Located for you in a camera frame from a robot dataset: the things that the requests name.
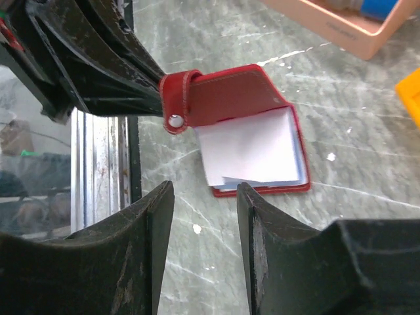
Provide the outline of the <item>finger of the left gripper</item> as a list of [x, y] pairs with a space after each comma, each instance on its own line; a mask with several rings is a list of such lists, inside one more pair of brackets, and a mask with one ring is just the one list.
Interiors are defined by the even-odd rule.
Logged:
[[74, 109], [99, 117], [163, 114], [164, 73], [116, 1], [2, 1], [1, 64], [56, 123]]

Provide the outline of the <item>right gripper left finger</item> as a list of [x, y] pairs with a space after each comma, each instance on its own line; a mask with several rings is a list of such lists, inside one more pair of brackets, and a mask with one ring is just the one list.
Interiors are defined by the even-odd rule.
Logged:
[[64, 239], [1, 234], [1, 313], [156, 314], [173, 211], [165, 181]]

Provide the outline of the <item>red card holder wallet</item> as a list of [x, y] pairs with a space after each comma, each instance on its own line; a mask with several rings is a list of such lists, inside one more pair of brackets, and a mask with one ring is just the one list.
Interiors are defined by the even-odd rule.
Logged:
[[243, 182], [260, 194], [310, 189], [295, 107], [260, 66], [167, 74], [159, 93], [166, 131], [178, 135], [194, 130], [215, 197], [235, 196]]

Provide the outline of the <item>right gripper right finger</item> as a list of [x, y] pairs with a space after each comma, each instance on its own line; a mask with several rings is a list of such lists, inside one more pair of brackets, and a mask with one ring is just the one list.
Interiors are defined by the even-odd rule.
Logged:
[[251, 314], [418, 314], [419, 221], [341, 219], [313, 229], [237, 190]]

